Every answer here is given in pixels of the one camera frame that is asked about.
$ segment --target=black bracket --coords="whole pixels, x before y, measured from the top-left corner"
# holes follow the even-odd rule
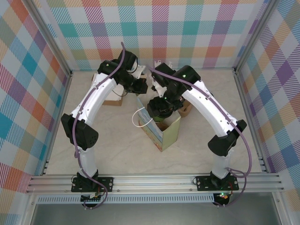
[[[211,182],[211,176],[197,176],[194,179],[194,184],[197,185],[197,191],[237,191],[239,184],[237,178],[230,175],[224,185],[216,187]]]
[[[104,188],[102,186],[99,186],[98,184],[96,184],[96,186],[93,189],[90,188],[85,188],[85,186],[79,185],[80,178],[78,177],[74,177],[72,180],[72,188],[71,188],[71,192],[95,192],[95,193],[103,193],[104,192]],[[112,192],[113,191],[113,177],[96,177],[95,178],[99,183],[103,184],[106,189],[107,192]]]

